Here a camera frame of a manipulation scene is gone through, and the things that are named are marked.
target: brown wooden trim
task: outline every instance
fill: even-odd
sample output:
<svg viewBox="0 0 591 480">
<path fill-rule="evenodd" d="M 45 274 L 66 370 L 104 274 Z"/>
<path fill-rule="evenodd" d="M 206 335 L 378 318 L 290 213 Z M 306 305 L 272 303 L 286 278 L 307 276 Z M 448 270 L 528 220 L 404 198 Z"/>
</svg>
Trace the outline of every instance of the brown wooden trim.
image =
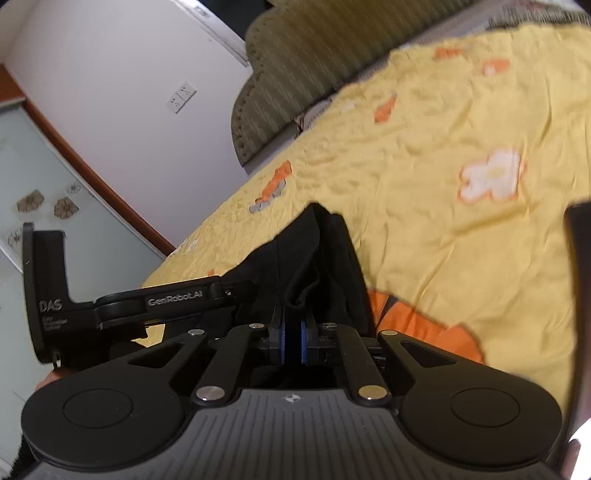
<svg viewBox="0 0 591 480">
<path fill-rule="evenodd" d="M 0 65 L 0 103 L 3 101 L 4 93 L 6 100 L 13 100 L 18 97 L 25 97 L 22 90 L 8 73 L 4 65 Z M 174 250 L 173 245 L 160 235 L 148 222 L 137 214 L 105 181 L 99 177 L 92 168 L 78 155 L 70 144 L 59 134 L 51 122 L 45 118 L 35 104 L 26 99 L 24 109 L 39 130 L 53 144 L 62 157 L 78 172 L 83 179 L 98 193 L 123 219 L 135 228 L 148 242 L 154 245 L 164 255 L 170 255 Z"/>
<path fill-rule="evenodd" d="M 12 79 L 4 65 L 0 65 L 0 103 L 25 98 L 25 94 Z"/>
</svg>

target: folded black fabric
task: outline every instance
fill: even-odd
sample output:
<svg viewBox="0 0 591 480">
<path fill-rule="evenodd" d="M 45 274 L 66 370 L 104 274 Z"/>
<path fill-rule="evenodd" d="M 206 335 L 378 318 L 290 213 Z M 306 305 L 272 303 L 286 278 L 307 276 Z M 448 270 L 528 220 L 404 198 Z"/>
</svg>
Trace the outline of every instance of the folded black fabric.
<svg viewBox="0 0 591 480">
<path fill-rule="evenodd" d="M 165 338 L 190 328 L 202 328 L 216 338 L 236 325 L 268 324 L 276 306 L 284 307 L 293 319 L 302 319 L 310 311 L 317 323 L 343 323 L 362 336 L 375 334 L 365 282 L 345 221 L 318 203 L 308 205 L 272 241 L 222 278 L 253 281 L 258 287 L 256 298 L 194 320 L 171 322 Z"/>
</svg>

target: power outlet plate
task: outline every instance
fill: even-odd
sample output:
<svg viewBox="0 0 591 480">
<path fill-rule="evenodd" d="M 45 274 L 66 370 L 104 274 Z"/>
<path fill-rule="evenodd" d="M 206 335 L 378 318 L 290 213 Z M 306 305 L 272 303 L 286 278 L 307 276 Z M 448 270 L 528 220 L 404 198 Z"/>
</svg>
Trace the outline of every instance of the power outlet plate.
<svg viewBox="0 0 591 480">
<path fill-rule="evenodd" d="M 168 108 L 170 108 L 174 113 L 178 113 L 183 105 L 185 104 L 185 100 L 181 98 L 178 93 L 175 93 L 169 100 L 166 102 Z"/>
<path fill-rule="evenodd" d="M 195 92 L 195 88 L 185 82 L 181 85 L 181 88 L 177 90 L 177 95 L 187 102 L 193 95 L 195 95 Z"/>
</svg>

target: green upholstered headboard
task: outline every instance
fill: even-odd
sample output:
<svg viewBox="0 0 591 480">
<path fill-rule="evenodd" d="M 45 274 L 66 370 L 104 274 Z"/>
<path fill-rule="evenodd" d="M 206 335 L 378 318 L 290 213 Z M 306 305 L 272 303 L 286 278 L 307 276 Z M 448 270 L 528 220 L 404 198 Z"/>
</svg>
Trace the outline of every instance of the green upholstered headboard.
<svg viewBox="0 0 591 480">
<path fill-rule="evenodd" d="M 253 74 L 232 112 L 245 165 L 298 114 L 475 0 L 281 0 L 246 34 Z"/>
</svg>

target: yellow bedsheet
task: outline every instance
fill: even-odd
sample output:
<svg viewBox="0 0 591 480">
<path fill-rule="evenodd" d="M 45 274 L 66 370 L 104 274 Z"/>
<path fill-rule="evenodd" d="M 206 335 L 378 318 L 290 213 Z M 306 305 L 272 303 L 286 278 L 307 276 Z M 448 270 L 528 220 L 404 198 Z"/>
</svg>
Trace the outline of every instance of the yellow bedsheet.
<svg viewBox="0 0 591 480">
<path fill-rule="evenodd" d="M 320 202 L 344 216 L 368 287 L 464 324 L 488 365 L 564 408 L 576 339 L 563 213 L 589 197 L 590 116 L 587 28 L 393 51 L 146 286 L 223 274 Z"/>
</svg>

